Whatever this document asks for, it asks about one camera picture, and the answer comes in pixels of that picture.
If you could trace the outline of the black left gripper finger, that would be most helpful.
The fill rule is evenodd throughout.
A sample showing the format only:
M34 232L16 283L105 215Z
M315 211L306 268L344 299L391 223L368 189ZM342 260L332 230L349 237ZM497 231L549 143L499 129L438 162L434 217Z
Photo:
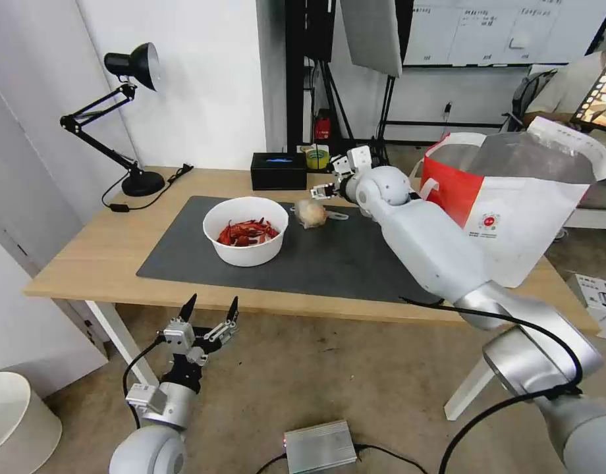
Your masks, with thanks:
M235 296L225 320L202 336L202 349L206 355L220 350L234 336L238 314L238 296Z
M190 299L181 307L179 314L170 320L169 324L165 327L166 330L186 330L192 329L192 325L189 320L192 316L194 306L196 303L197 294L193 294Z

